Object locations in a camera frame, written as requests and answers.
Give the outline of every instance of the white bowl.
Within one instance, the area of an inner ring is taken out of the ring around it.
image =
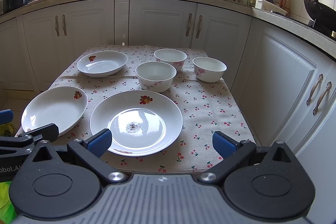
[[[160,93],[170,88],[176,69],[167,63],[152,61],[138,65],[135,73],[142,89]]]
[[[129,90],[103,100],[90,119],[92,134],[112,132],[109,151],[124,156],[146,156],[171,145],[182,129],[182,114],[166,96]]]
[[[196,57],[193,59],[196,77],[207,83],[217,82],[226,71],[226,65],[210,57]]]
[[[172,65],[177,71],[180,71],[187,59],[187,55],[179,50],[172,48],[162,48],[154,52],[156,61]]]
[[[74,86],[59,86],[35,97],[23,111],[24,132],[54,123],[59,136],[67,133],[81,119],[87,107],[84,91]]]
[[[121,70],[127,60],[123,52],[94,52],[82,57],[77,63],[77,69],[86,76],[106,77]]]

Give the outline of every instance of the deep plate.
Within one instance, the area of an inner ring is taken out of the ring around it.
[[[77,69],[86,76],[106,77],[121,70],[127,60],[127,55],[122,52],[93,52],[78,61]]]
[[[24,132],[54,123],[59,135],[67,133],[81,119],[87,107],[84,91],[74,86],[59,86],[35,97],[24,110],[21,125]]]
[[[90,119],[92,134],[112,132],[110,152],[146,156],[171,145],[182,129],[182,114],[166,96],[146,90],[129,90],[102,101]]]

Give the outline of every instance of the cherry print tablecloth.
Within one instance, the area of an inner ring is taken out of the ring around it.
[[[82,54],[50,88],[63,85],[81,88],[88,96],[88,107],[75,128],[53,144],[66,144],[73,138],[91,137],[90,117],[95,107],[115,93],[140,89],[135,68],[140,63],[154,60],[154,51],[158,49],[151,46],[111,45],[93,47]],[[80,58],[102,50],[127,54],[127,64],[116,75],[105,78],[90,78],[77,70],[76,64]],[[160,153],[144,157],[125,157],[108,151],[102,159],[110,165],[131,172],[202,172],[222,160],[212,147],[214,131],[219,130],[237,141],[253,141],[225,82],[220,80],[216,83],[205,83],[195,77],[192,60],[198,56],[206,56],[206,53],[193,49],[180,50],[188,55],[188,59],[170,89],[162,93],[173,100],[182,112],[183,127],[178,139]]]

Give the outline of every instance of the blue gripper pad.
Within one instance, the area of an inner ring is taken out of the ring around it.
[[[232,153],[236,152],[240,148],[241,144],[223,134],[221,131],[215,131],[212,136],[212,146],[217,153],[225,159]]]
[[[112,144],[112,133],[108,129],[103,129],[84,141],[86,149],[97,157],[101,157]]]
[[[13,118],[14,114],[10,109],[0,111],[0,124],[11,122]]]

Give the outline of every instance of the white cabinet door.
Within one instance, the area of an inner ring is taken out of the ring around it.
[[[21,51],[16,18],[0,24],[0,81],[3,88],[13,90],[33,90],[26,63]]]
[[[305,132],[310,138],[297,152],[297,158],[313,181],[316,191],[307,217],[319,224],[331,224],[336,220],[336,66],[326,81],[332,82],[332,88],[328,92],[328,97],[331,98],[329,107],[325,113],[320,112],[319,115],[317,112],[320,119],[310,131]]]
[[[289,140],[316,104],[325,77],[307,107],[310,90],[319,74],[327,75],[331,63],[307,42],[266,22],[252,20],[231,93],[262,145]]]
[[[68,65],[92,46],[114,45],[114,0],[60,5],[60,26]]]
[[[130,0],[129,45],[190,48],[196,7],[180,0]]]
[[[59,6],[25,14],[23,22],[31,65],[39,89],[44,91],[68,67]]]
[[[191,48],[204,50],[227,66],[223,73],[229,89],[239,67],[252,18],[227,9],[199,4]]]

